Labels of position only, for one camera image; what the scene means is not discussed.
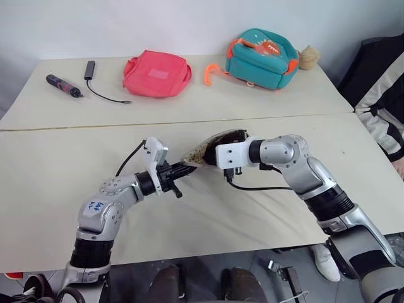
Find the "white wall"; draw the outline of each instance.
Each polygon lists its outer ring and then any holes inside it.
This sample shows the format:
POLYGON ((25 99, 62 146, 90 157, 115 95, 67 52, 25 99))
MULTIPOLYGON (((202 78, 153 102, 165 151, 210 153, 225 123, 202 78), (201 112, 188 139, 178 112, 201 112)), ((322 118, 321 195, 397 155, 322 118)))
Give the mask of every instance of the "white wall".
POLYGON ((214 54, 252 27, 317 47, 338 83, 359 42, 400 34, 403 14, 403 0, 1 0, 0 117, 39 59, 214 54))

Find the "pink bag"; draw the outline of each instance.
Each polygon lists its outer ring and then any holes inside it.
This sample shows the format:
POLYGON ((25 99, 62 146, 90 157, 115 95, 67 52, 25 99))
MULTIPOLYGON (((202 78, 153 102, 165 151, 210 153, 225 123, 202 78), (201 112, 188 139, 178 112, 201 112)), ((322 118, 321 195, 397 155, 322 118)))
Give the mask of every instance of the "pink bag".
POLYGON ((171 97, 191 79, 191 67, 179 56, 145 50, 124 68, 123 86, 134 95, 171 97))

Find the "beige stuffed animal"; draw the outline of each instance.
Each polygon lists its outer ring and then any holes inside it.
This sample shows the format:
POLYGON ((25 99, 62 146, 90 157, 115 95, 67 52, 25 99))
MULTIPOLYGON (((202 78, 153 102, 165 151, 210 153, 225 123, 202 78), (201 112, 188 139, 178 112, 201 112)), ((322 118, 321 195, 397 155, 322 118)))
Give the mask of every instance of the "beige stuffed animal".
POLYGON ((320 52, 309 45, 302 52, 299 52, 299 67, 305 70, 312 69, 319 59, 320 52))

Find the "white shoe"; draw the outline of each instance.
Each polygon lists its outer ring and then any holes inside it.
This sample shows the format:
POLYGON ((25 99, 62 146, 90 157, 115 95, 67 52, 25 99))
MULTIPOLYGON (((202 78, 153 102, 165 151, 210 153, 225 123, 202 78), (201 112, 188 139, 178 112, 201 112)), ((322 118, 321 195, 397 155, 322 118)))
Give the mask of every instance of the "white shoe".
POLYGON ((316 261, 316 267, 320 274, 325 279, 331 282, 338 282, 341 279, 340 272, 337 265, 331 257, 330 251, 322 244, 313 245, 310 247, 314 253, 314 259, 316 261))

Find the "white table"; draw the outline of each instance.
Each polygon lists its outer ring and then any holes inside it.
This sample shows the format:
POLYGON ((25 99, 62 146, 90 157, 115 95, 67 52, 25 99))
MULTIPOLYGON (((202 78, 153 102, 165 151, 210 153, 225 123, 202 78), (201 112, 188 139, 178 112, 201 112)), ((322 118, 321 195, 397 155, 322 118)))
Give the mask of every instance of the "white table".
MULTIPOLYGON (((73 250, 80 205, 143 138, 166 142, 167 160, 176 162, 200 141, 230 128, 246 128, 261 138, 302 135, 381 232, 404 230, 404 183, 355 114, 3 131, 0 272, 63 268, 73 250)), ((123 173, 143 170, 135 157, 123 173)), ((244 169, 235 182, 285 185, 280 175, 254 169, 244 169)), ((290 191, 238 191, 212 169, 198 169, 177 185, 183 198, 149 196, 130 209, 114 244, 114 264, 298 246, 326 238, 290 191)))
POLYGON ((178 96, 166 99, 131 95, 122 87, 122 70, 127 58, 95 59, 93 89, 118 100, 132 100, 132 104, 106 101, 86 88, 83 75, 89 59, 42 61, 0 120, 0 130, 222 121, 353 111, 319 66, 310 71, 299 70, 283 90, 272 92, 217 74, 211 74, 212 86, 206 86, 205 67, 213 63, 224 67, 225 56, 185 58, 193 69, 191 82, 178 96), (45 81, 48 74, 78 86, 85 98, 75 99, 50 86, 45 81))

